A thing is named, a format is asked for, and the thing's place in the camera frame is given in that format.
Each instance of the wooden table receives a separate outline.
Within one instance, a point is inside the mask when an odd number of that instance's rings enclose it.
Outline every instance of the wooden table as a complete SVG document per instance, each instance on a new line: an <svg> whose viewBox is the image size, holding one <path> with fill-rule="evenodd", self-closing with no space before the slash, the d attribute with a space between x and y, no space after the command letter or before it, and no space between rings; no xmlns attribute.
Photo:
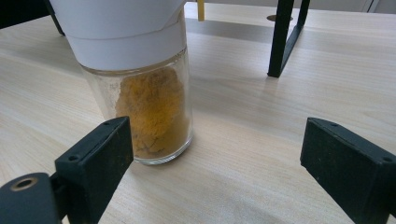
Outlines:
<svg viewBox="0 0 396 224"><path fill-rule="evenodd" d="M276 79L273 14L206 4L198 22L186 5L192 144L164 165L133 163L101 223L351 223L300 165L305 122L337 122L396 154L396 16L310 10ZM0 30L0 185L52 174L103 121L50 17Z"/></svg>

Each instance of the screw hole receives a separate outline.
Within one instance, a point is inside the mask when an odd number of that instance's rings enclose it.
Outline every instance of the screw hole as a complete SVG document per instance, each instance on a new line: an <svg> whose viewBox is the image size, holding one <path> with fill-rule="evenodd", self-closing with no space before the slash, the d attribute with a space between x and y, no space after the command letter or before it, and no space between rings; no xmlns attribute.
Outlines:
<svg viewBox="0 0 396 224"><path fill-rule="evenodd" d="M392 161L392 159L389 158L389 157L384 157L384 158L382 158L382 160L384 160L384 161Z"/></svg>
<svg viewBox="0 0 396 224"><path fill-rule="evenodd" d="M17 183L13 184L11 186L11 190L20 191L20 190L24 190L24 189L29 189L30 187L35 185L35 183L37 183L37 181L38 181L38 179L35 177L24 178L24 179L18 181Z"/></svg>
<svg viewBox="0 0 396 224"><path fill-rule="evenodd" d="M76 161L76 160L78 160L78 156L69 157L69 161Z"/></svg>

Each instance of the white lid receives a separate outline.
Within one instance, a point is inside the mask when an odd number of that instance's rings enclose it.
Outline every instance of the white lid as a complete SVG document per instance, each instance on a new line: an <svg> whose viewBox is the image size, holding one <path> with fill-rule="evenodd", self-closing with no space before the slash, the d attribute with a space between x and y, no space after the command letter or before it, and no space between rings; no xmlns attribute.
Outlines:
<svg viewBox="0 0 396 224"><path fill-rule="evenodd" d="M126 70L162 62L186 47L185 0L51 0L79 63Z"/></svg>

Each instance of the powder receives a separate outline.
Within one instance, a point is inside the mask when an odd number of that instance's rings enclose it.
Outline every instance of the powder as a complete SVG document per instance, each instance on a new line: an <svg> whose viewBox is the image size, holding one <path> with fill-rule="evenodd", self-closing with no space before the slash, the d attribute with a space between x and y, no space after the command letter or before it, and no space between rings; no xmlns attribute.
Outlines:
<svg viewBox="0 0 396 224"><path fill-rule="evenodd" d="M184 112L184 88L171 67L126 77L116 111L117 117L130 117L136 158L159 159L186 142L190 122Z"/></svg>

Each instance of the jar base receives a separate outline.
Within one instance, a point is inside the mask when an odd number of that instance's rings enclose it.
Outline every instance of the jar base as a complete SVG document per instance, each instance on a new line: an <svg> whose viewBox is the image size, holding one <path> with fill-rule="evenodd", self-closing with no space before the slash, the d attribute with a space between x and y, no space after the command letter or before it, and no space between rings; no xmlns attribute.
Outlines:
<svg viewBox="0 0 396 224"><path fill-rule="evenodd" d="M161 157L158 159L151 159L151 160L134 158L134 161L145 164L145 165L158 165L158 164L169 162L169 161L173 160L174 158L178 157L184 150L186 150L187 147L189 147L191 140L192 140L192 134L183 146L181 146L178 150L176 150L174 153L172 153L168 156Z"/></svg>

